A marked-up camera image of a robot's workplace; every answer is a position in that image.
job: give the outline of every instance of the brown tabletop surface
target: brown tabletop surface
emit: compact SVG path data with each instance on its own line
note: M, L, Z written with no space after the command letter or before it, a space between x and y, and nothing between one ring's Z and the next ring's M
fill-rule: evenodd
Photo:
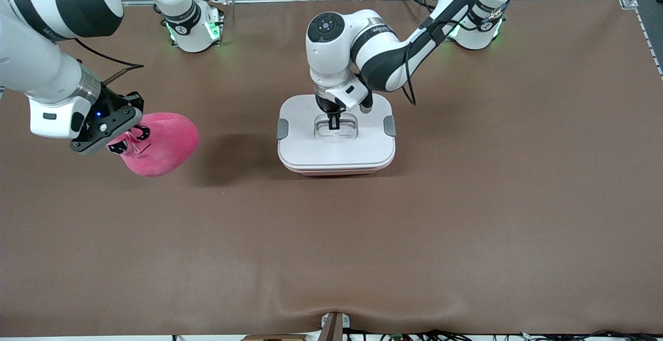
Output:
M663 332L663 83L617 0L514 1L482 51L445 44L388 96L396 159L305 178L277 156L282 102L312 93L317 13L373 8L404 38L412 2L225 8L186 54L151 8L99 51L147 67L111 86L188 116L194 156L140 178L107 151L32 135L5 93L2 336L303 332L342 310L375 332ZM73 42L100 77L119 69Z

